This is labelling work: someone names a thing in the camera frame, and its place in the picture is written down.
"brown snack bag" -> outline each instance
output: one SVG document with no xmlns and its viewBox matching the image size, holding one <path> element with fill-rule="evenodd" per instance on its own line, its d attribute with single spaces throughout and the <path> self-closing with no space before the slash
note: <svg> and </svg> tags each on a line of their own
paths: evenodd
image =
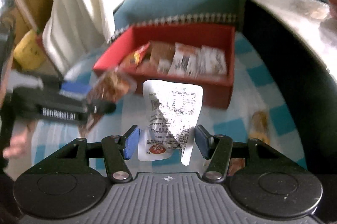
<svg viewBox="0 0 337 224">
<path fill-rule="evenodd" d="M 268 113 L 257 111 L 252 115 L 250 122 L 249 138 L 258 138 L 266 144 L 270 144 L 268 137 Z"/>
<path fill-rule="evenodd" d="M 87 94 L 87 102 L 91 103 L 93 99 L 101 99 L 116 103 L 124 95 L 135 90 L 136 82 L 133 79 L 117 70 L 110 70 L 98 79 L 97 84 Z M 81 137 L 86 137 L 102 117 L 103 115 L 100 114 L 90 114 L 87 124 L 79 126 Z"/>
<path fill-rule="evenodd" d="M 137 72 L 140 73 L 156 73 L 157 68 L 150 63 L 149 60 L 144 60 L 138 67 L 137 67 Z"/>
<path fill-rule="evenodd" d="M 151 41 L 150 63 L 158 67 L 159 60 L 168 60 L 172 63 L 175 53 L 175 45 L 167 42 Z"/>
</svg>

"packaged snack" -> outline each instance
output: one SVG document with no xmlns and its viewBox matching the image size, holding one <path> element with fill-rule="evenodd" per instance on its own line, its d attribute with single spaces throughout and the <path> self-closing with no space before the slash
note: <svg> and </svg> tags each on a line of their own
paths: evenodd
<svg viewBox="0 0 337 224">
<path fill-rule="evenodd" d="M 144 60 L 142 63 L 137 67 L 137 72 L 141 73 L 156 73 L 157 67 L 150 63 L 149 60 Z"/>
<path fill-rule="evenodd" d="M 172 63 L 175 53 L 175 46 L 171 43 L 151 41 L 150 63 L 158 67 L 160 60 L 167 60 Z"/>
<path fill-rule="evenodd" d="M 136 51 L 126 56 L 120 63 L 121 68 L 136 68 L 148 53 L 150 43 L 142 45 Z"/>
<path fill-rule="evenodd" d="M 168 75 L 195 77 L 198 72 L 200 48 L 176 43 L 176 52 Z"/>
<path fill-rule="evenodd" d="M 136 90 L 136 82 L 120 72 L 118 69 L 105 72 L 98 79 L 97 84 L 87 94 L 87 101 L 91 103 L 94 99 L 112 101 L 116 103 L 127 93 L 133 93 Z M 86 125 L 79 126 L 79 132 L 82 137 L 86 137 L 90 130 L 103 117 L 100 114 L 90 114 Z"/>
<path fill-rule="evenodd" d="M 231 158 L 227 176 L 233 176 L 237 171 L 245 167 L 245 164 L 246 160 L 244 158 Z"/>
<path fill-rule="evenodd" d="M 157 72 L 162 73 L 162 74 L 167 74 L 170 70 L 171 65 L 172 65 L 172 61 L 160 59 Z"/>
<path fill-rule="evenodd" d="M 212 75 L 227 74 L 225 52 L 218 48 L 203 45 L 198 55 L 198 73 Z"/>
<path fill-rule="evenodd" d="M 147 80 L 143 84 L 143 94 L 149 126 L 140 135 L 138 159 L 166 159 L 174 149 L 180 148 L 180 160 L 187 166 L 194 143 L 194 127 L 203 102 L 203 89 L 192 84 Z"/>
<path fill-rule="evenodd" d="M 266 144 L 270 144 L 268 136 L 268 113 L 257 111 L 250 121 L 249 138 L 258 138 Z"/>
</svg>

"blue checkered fabric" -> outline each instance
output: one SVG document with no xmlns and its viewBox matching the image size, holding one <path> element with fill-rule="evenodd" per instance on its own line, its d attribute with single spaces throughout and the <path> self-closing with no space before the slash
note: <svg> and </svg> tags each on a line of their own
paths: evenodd
<svg viewBox="0 0 337 224">
<path fill-rule="evenodd" d="M 93 84 L 97 77 L 91 67 L 101 52 L 80 61 L 68 75 L 69 80 Z M 146 126 L 144 100 L 139 95 L 124 97 L 115 113 L 106 115 L 88 136 L 88 142 L 100 141 L 111 134 L 123 135 L 133 124 Z M 225 134 L 234 141 L 246 142 L 249 121 L 257 110 L 269 112 L 269 137 L 271 146 L 306 168 L 302 143 L 289 109 L 266 65 L 248 40 L 241 34 L 235 36 L 235 82 L 230 106 L 227 110 L 202 107 L 198 124 L 211 134 Z M 38 163 L 63 145 L 79 137 L 76 126 L 40 121 L 32 139 L 32 164 Z M 189 166 L 180 162 L 179 151 L 166 160 L 140 162 L 137 151 L 127 165 L 137 172 L 203 172 L 204 159 L 196 145 Z M 90 166 L 105 174 L 102 159 L 91 159 Z"/>
</svg>

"clear plastic bag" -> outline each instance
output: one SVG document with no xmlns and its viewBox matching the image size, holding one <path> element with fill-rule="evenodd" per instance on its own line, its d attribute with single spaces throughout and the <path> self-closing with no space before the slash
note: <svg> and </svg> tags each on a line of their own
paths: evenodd
<svg viewBox="0 0 337 224">
<path fill-rule="evenodd" d="M 101 99 L 117 103 L 124 95 L 134 93 L 137 83 L 127 74 L 121 72 L 118 68 L 106 71 L 98 78 L 95 86 L 87 94 L 86 100 L 91 103 L 94 99 Z M 101 114 L 90 114 L 87 124 L 79 126 L 79 132 L 82 137 L 86 137 L 90 130 L 103 117 Z"/>
</svg>

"red box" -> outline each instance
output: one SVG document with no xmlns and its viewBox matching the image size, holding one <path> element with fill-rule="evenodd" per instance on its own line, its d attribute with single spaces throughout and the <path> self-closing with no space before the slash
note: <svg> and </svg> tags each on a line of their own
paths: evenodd
<svg viewBox="0 0 337 224">
<path fill-rule="evenodd" d="M 149 41 L 173 44 L 178 42 L 195 47 L 206 45 L 219 48 L 225 51 L 227 64 L 227 75 L 223 76 L 222 81 L 139 73 L 129 69 L 124 69 L 124 71 L 137 81 L 136 93 L 143 92 L 143 82 L 148 79 L 190 83 L 203 88 L 203 105 L 228 108 L 234 83 L 234 36 L 233 26 L 219 24 L 194 23 L 130 27 L 107 49 L 95 63 L 93 70 L 100 76 L 107 69 L 118 66 L 125 56 Z"/>
</svg>

